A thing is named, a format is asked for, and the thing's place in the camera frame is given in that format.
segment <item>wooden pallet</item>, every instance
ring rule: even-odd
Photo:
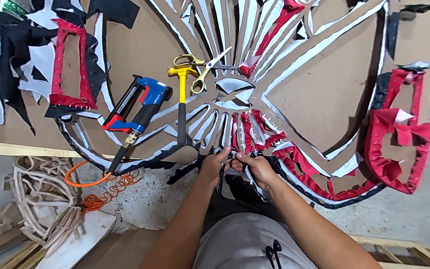
[[[412,242],[351,236],[384,269],[430,269],[430,248]]]

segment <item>black rubber grip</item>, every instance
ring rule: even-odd
[[[185,126],[187,124],[185,112],[185,103],[179,103],[179,123],[177,124],[177,144],[185,145],[187,142],[186,139],[186,129]]]
[[[115,170],[117,169],[117,166],[119,166],[120,161],[122,161],[122,158],[126,155],[128,148],[125,148],[121,146],[119,150],[117,151],[116,156],[112,160],[112,163],[110,164],[108,172],[114,174]]]
[[[152,117],[159,112],[161,106],[162,102],[160,104],[142,105],[132,122],[147,128],[151,122]]]

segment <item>red fabric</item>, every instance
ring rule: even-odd
[[[410,114],[414,117],[409,119],[409,125],[416,125],[419,117],[419,109],[421,105],[421,94],[422,94],[422,82],[424,74],[414,74],[413,72],[404,71],[401,69],[395,69],[392,71],[391,80],[389,81],[389,86],[387,88],[387,95],[384,101],[383,108],[390,108],[394,98],[400,91],[401,85],[404,82],[414,84],[414,93],[412,95],[412,105]]]
[[[387,186],[403,193],[413,193],[426,165],[430,148],[430,124],[418,124],[419,111],[421,105],[422,83],[424,74],[414,74],[413,72],[395,69],[392,71],[389,81],[386,100],[381,110],[371,112],[371,121],[368,127],[365,160],[366,164],[378,180]],[[400,90],[403,83],[414,84],[412,95],[411,115],[408,125],[395,123],[399,109],[391,109],[392,102]],[[411,168],[407,183],[402,183],[397,177],[402,173],[399,162],[383,158],[381,155],[381,142],[387,133],[396,133],[397,142],[400,145],[411,145],[413,135],[424,140],[423,144],[416,145],[416,159]]]
[[[264,135],[265,136],[265,145],[264,148],[261,148],[259,150],[264,150],[266,148],[269,148],[272,144],[285,139],[286,138],[286,134],[284,131],[276,131],[271,129],[267,124],[266,124],[266,120],[263,118],[263,115],[261,114],[261,111],[258,109],[254,109],[251,111],[251,114],[253,115],[253,118],[255,119],[255,121],[257,122],[258,126],[260,127],[261,131],[263,132],[263,134],[260,135]],[[275,133],[271,136],[268,136],[266,131]]]
[[[335,193],[333,190],[333,186],[330,180],[328,180],[327,188],[328,192],[323,190],[311,177],[310,175],[319,174],[319,172],[306,160],[306,158],[302,155],[297,146],[289,146],[286,148],[282,148],[277,151],[273,151],[273,156],[277,156],[284,165],[288,168],[288,170],[296,176],[305,186],[307,186],[310,190],[318,194],[319,196],[330,199],[333,201],[341,201],[345,199],[355,198],[360,196],[361,194],[367,192],[371,188],[374,187],[374,183],[367,180],[362,186],[359,186],[357,189],[351,189],[346,191],[341,191],[339,193]],[[296,173],[295,165],[298,163],[301,167],[301,171],[304,174]]]
[[[245,154],[249,154],[253,151],[255,151],[255,147],[252,145],[252,137],[251,137],[251,123],[250,123],[250,117],[248,117],[248,114],[246,112],[242,112],[240,120],[242,122],[243,126],[243,132],[244,132],[244,141],[245,141]]]
[[[276,25],[275,28],[272,30],[271,33],[270,33],[270,31],[268,31],[265,34],[265,36],[263,37],[263,39],[261,41],[260,46],[258,47],[258,49],[255,52],[255,55],[253,57],[259,57],[260,55],[262,55],[263,52],[265,51],[265,49],[267,48],[268,44],[273,39],[273,37],[278,33],[280,28],[283,25],[285,25],[285,23],[287,21],[289,21],[291,17],[293,17],[295,14],[300,13],[305,8],[302,4],[296,3],[294,0],[284,0],[284,2],[285,2],[285,5],[283,6],[283,9],[281,10],[280,15],[273,22],[273,25]],[[242,72],[242,74],[244,76],[246,76],[248,78],[253,73],[253,70],[257,66],[258,61],[259,61],[259,59],[257,59],[257,61],[250,66],[247,66],[246,64],[244,65],[242,63],[239,67],[239,70]]]
[[[64,105],[69,107],[93,108],[97,109],[96,101],[92,96],[87,80],[86,68],[86,29],[76,26],[63,19],[53,19],[59,29],[57,30],[57,42],[55,49],[54,70],[53,70],[53,84],[51,86],[51,94],[49,95],[49,102],[54,105]],[[79,85],[79,98],[71,97],[63,94],[61,88],[61,74],[63,72],[63,53],[64,41],[69,33],[74,33],[79,36],[79,73],[81,82]]]
[[[426,165],[430,148],[430,124],[401,125],[395,123],[399,108],[379,109],[371,112],[371,122],[367,131],[365,145],[365,160],[368,168],[378,180],[387,186],[403,193],[413,193]],[[416,145],[416,159],[411,169],[407,183],[399,181],[402,173],[399,162],[386,159],[382,156],[382,140],[387,133],[397,133],[397,141],[400,145],[411,145],[414,135],[424,140],[423,144]]]
[[[355,176],[356,175],[356,168],[353,170],[353,171],[351,171],[351,172],[349,172],[348,174],[346,174],[347,176]]]
[[[240,148],[238,147],[238,113],[232,114],[232,132],[230,134],[230,141],[232,144],[232,150],[235,150],[236,152],[240,152]]]

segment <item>hand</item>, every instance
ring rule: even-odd
[[[223,160],[230,153],[230,147],[226,146],[217,155],[208,155],[205,157],[204,162],[202,162],[202,167],[198,173],[200,180],[207,180],[213,188],[218,184],[220,169],[222,168]]]
[[[273,171],[270,163],[268,163],[265,157],[257,156],[252,158],[246,154],[238,152],[236,154],[236,158],[250,166],[257,185],[265,191],[268,191],[273,183],[281,180],[275,171]]]

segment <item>yellow hammer handle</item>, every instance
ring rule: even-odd
[[[179,103],[185,103],[185,81],[187,75],[179,74]]]

